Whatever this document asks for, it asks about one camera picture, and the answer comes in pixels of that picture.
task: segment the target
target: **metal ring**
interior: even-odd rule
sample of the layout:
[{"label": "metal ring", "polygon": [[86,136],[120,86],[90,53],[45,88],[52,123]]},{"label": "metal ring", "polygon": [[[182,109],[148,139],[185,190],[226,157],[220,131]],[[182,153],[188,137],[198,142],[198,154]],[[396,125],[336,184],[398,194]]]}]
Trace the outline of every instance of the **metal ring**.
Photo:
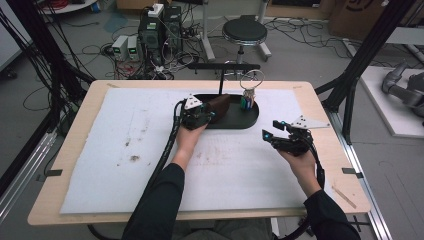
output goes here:
[{"label": "metal ring", "polygon": [[[252,72],[260,72],[260,73],[262,73],[262,76],[263,76],[262,80],[256,86],[253,86],[251,88],[243,87],[243,85],[241,84],[241,82],[243,81],[244,77],[247,74],[252,73]],[[265,74],[261,70],[259,70],[259,69],[253,69],[253,70],[248,71],[246,74],[243,74],[243,77],[240,79],[240,87],[243,88],[244,90],[253,90],[253,89],[257,88],[259,85],[261,85],[262,82],[264,81],[264,79],[265,79]]]}]

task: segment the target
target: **wooden table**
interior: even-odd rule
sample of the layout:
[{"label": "wooden table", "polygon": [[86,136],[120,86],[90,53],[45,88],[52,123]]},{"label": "wooden table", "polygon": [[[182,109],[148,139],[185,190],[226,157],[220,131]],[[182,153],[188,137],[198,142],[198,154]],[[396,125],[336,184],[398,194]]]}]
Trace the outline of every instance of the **wooden table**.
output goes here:
[{"label": "wooden table", "polygon": [[[85,224],[126,222],[130,214],[60,214],[73,168],[84,147],[91,126],[109,88],[193,88],[217,89],[219,81],[96,81],[84,99],[74,123],[63,143],[52,169],[63,169],[61,176],[48,177],[34,203],[28,222],[31,225]],[[225,88],[239,88],[238,81],[227,81]],[[302,112],[309,118],[329,122],[310,83],[269,81],[261,89],[293,90]],[[365,213],[370,205],[354,174],[344,174],[342,168],[351,168],[344,150],[332,128],[312,129],[314,143],[334,192],[334,198],[345,213]],[[178,220],[223,219],[247,217],[282,217],[305,214],[305,209],[252,209],[233,211],[180,212]]]}]

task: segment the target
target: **gray robotic arm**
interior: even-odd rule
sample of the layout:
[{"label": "gray robotic arm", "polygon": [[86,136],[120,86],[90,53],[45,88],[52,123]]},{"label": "gray robotic arm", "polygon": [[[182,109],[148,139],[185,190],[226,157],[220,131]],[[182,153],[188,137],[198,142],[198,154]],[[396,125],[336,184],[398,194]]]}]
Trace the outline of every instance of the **gray robotic arm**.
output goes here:
[{"label": "gray robotic arm", "polygon": [[383,80],[381,90],[399,98],[403,104],[412,108],[416,115],[424,117],[424,72],[412,75],[406,89],[396,85],[407,67],[408,64],[403,62],[389,72]]}]

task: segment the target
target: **keys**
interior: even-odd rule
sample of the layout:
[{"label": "keys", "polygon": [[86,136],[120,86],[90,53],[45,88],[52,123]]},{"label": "keys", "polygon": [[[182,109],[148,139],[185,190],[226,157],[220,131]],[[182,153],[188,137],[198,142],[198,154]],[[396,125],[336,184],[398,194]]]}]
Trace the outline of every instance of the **keys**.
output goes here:
[{"label": "keys", "polygon": [[255,104],[255,88],[245,89],[241,96],[240,107],[243,110],[252,109]]}]

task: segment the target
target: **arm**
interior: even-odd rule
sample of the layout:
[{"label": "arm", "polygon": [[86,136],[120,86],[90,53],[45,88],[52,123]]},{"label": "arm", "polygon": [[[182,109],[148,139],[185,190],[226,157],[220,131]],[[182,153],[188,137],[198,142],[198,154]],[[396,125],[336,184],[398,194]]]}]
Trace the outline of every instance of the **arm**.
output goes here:
[{"label": "arm", "polygon": [[315,178],[315,159],[310,151],[294,157],[278,151],[290,165],[299,185],[308,198],[305,207],[312,230],[317,239],[360,239],[348,223],[343,210],[331,199]]},{"label": "arm", "polygon": [[178,148],[171,164],[159,174],[146,201],[137,205],[122,239],[171,239],[184,190],[185,170],[205,128],[206,125],[190,131],[180,127]]}]

